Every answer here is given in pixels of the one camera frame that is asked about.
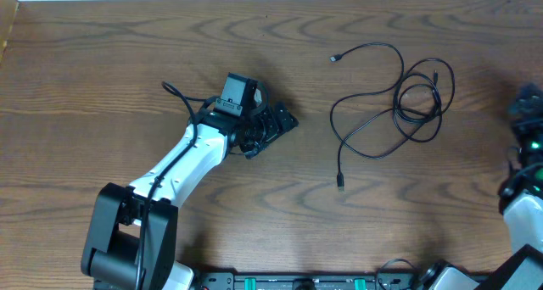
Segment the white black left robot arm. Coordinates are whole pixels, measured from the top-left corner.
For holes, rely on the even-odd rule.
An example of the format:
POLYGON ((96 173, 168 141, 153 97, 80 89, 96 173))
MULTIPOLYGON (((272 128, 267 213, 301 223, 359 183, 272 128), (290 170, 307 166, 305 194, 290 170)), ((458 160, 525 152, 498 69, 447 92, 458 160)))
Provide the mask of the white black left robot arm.
POLYGON ((193 269, 176 261, 179 210, 213 168, 238 148, 252 159, 298 126, 285 104, 270 103, 260 81, 230 73, 221 95, 200 100, 161 86, 188 108, 179 143, 145 175, 99 192, 81 256, 96 289, 189 289, 193 269))

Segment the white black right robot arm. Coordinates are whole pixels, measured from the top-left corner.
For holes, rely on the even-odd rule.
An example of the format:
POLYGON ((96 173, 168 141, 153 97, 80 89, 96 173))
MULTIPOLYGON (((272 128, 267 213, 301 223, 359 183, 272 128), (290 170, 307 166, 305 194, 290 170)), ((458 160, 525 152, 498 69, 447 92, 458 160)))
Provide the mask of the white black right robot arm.
POLYGON ((542 288, 542 89, 522 86, 509 108, 519 167, 498 190, 512 256, 478 289, 542 288))

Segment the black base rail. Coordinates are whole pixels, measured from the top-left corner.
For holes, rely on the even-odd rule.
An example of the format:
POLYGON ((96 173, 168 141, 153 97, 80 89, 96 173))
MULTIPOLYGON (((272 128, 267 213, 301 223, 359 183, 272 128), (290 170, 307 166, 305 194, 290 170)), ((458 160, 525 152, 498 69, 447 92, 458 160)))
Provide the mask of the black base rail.
POLYGON ((420 271, 406 259, 391 259, 374 272, 352 274, 320 273, 238 273, 236 271, 196 271, 189 290, 374 290, 439 289, 440 278, 460 289, 474 289, 488 279, 487 274, 466 270, 440 260, 420 271))

